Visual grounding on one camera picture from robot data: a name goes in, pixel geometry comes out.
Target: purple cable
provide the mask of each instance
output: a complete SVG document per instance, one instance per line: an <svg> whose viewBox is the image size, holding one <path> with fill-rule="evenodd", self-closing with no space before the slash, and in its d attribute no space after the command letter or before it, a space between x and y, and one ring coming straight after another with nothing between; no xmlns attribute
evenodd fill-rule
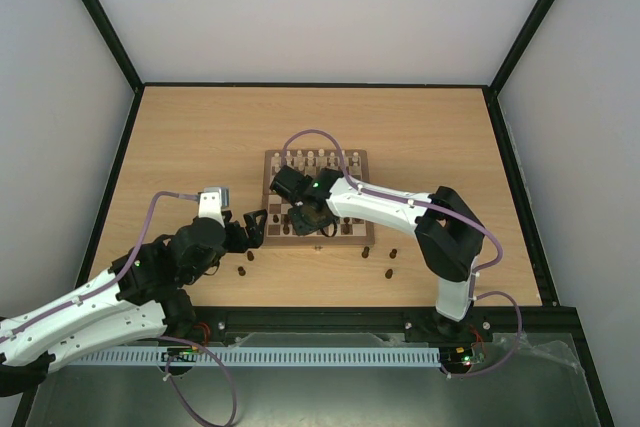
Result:
<svg viewBox="0 0 640 427"><path fill-rule="evenodd" d="M326 137L327 139L329 139L331 141L331 143L334 145L334 147L336 148L336 150L338 151L338 157L340 157L340 169L342 170L342 173L344 174L344 178L347 181L347 183L349 184L349 186L351 186L353 189L355 189L356 191L362 192L364 194L369 194L372 195L374 197L378 197L380 199L385 199L385 200L391 200L394 202L400 202L402 204L408 204L410 199L406 199L404 197L399 197L397 195L393 195L393 194L387 194L384 192L379 192L377 190L374 189L369 189L369 188L365 188L363 187L362 189L358 188L358 183L356 180L353 179L353 177L351 177L351 175L349 174L349 172L347 172L347 167L346 167L346 162L344 160L344 155L342 155L342 148L340 147L340 144L338 143L338 141L329 133L324 132L323 130L318 130L318 129L307 129L307 130L303 130L301 132L298 132L297 134L293 135L289 140L287 140L287 142L284 144L284 147L282 148L282 155L280 156L280 165L282 165L282 162L284 161L284 158L287 155L287 147L289 147L289 144L291 144L291 142L293 142L294 140L296 140L298 137L302 137L303 135L307 135L307 134L319 134L322 135L323 137ZM493 235L491 232L489 232L488 229L486 229L484 226L480 225L478 222L475 222L471 219L469 219L468 217L465 217L464 215L460 215L457 212L454 212L451 209L447 209L446 207L441 207L439 205L435 205L431 202L424 202L421 200L414 200L413 201L414 205L417 205L419 207L424 207L426 209L431 209L431 210L435 210L436 212L440 212L442 214L448 215L449 217L452 217L456 220L459 220L460 222L464 222L465 224L473 227L474 229L478 230L480 233L482 233L483 235L485 235L489 240L491 240L491 242L493 243L493 245L495 245L496 247L496 257L493 260L490 260L489 262L485 262L484 264L478 265L477 267L475 267L473 269L473 272L478 272L482 269L486 269L488 267L494 266L497 263L499 263L502 260L502 257L504 256L504 251L502 249L502 245L500 245L500 242L498 241L498 239L496 238L495 235ZM473 295L473 286L475 285L475 276L472 276L472 280L471 280L471 287L470 287L470 295Z"/></svg>
<svg viewBox="0 0 640 427"><path fill-rule="evenodd" d="M149 205L149 210L147 211L147 217L144 220L144 224L142 225L142 231L140 232L140 235L138 236L138 241L136 242L136 245L134 246L133 250L131 251L131 255L129 256L129 258L127 259L127 262L125 263L124 267L122 268L122 270L120 270L120 272L118 273L118 275L116 275L116 277L112 280L110 280L109 282L107 282L106 284L104 284L101 287L98 287L97 289L88 292L86 294L81 294L79 295L79 299L81 302L84 302L86 300L89 300L90 298L100 294L101 292L104 292L105 290L107 290L108 288L110 288L111 286L113 286L114 284L116 284L118 281L120 281L120 279L122 279L122 277L124 277L124 275L129 271L129 269L131 268L131 266L133 265L133 262L136 259L136 256L138 255L138 252L140 251L140 247L142 246L142 242L144 242L144 238L147 235L147 230L149 230L149 225L151 224L151 217L153 216L153 210L156 207L156 203L158 202L158 199L160 197L175 197L177 199L186 199L186 200L198 200L198 196L197 195L189 195L189 194L178 194L175 192L166 192L166 191L160 191L158 193L156 193L153 198L151 199L151 204ZM71 307L72 305L75 305L71 300L64 302L60 305L56 305L55 307L52 307L51 309L42 312L41 314L36 315L35 317L32 317L31 319L29 319L28 321L26 321L24 324L21 324L19 327L16 327L15 329L13 329L13 334L19 334L21 332L24 332L26 329L28 329L29 327L31 327L32 325L40 322L43 319L46 319L47 317L53 315L53 314L57 314L58 312L63 311L64 309L67 309L69 307ZM0 337L0 344L2 344L3 342L7 341L9 338L8 337Z"/></svg>
<svg viewBox="0 0 640 427"><path fill-rule="evenodd" d="M195 410L193 410L193 408L189 405L189 402L187 402L187 399L184 398L184 395L182 395L182 392L180 392L180 389L178 389L178 386L173 380L173 377L169 373L169 367L171 366L171 362L176 356L169 357L169 359L167 360L167 363L164 366L164 373L168 376L167 379L169 380L169 382L171 383L171 386L176 391L176 394L178 394L178 400L180 401L180 404L182 404L182 407L184 407L184 410L187 411L187 413L191 416L191 418L193 418L193 420L195 420L196 422L198 422L200 425L204 427L229 427L230 425L232 425L233 421L236 418L236 412L238 411L238 395L236 392L236 384L233 381L233 376L231 375L229 368L222 363L222 361L216 354L211 352L206 347L200 344L197 344L196 342L192 342L186 339L178 339L176 337L167 337L164 335L161 337L158 337L158 339L165 340L168 342L177 342L179 344L190 345L191 347L195 347L196 349L204 352L206 355L211 357L215 361L215 363L220 366L220 369L222 369L222 373L224 373L224 376L227 378L227 381L229 382L229 386L231 387L231 398L233 400L231 415L229 416L229 420L227 420L227 423L224 425L212 424L211 422L208 422L207 420L200 417L200 415Z"/></svg>
<svg viewBox="0 0 640 427"><path fill-rule="evenodd" d="M509 294L497 290L479 295L478 300L489 297L491 295L501 295L502 297L509 299L509 301L513 304L513 307L516 309L516 316L518 317L518 330L516 331L516 338L513 341L513 346L511 347L509 352L507 352L505 356L502 357L498 362L490 367L487 367L486 369L478 370L477 372L467 372L466 374L452 374L444 366L440 367L440 370L443 373L447 374L447 378L450 377L454 379L466 379L467 377L476 377L478 375L488 374L489 372L493 372L494 370L504 365L504 363L509 360L513 356L513 354L516 353L516 350L518 350L518 346L520 345L520 338L522 337L522 313L520 312L520 307L518 307L516 300Z"/></svg>

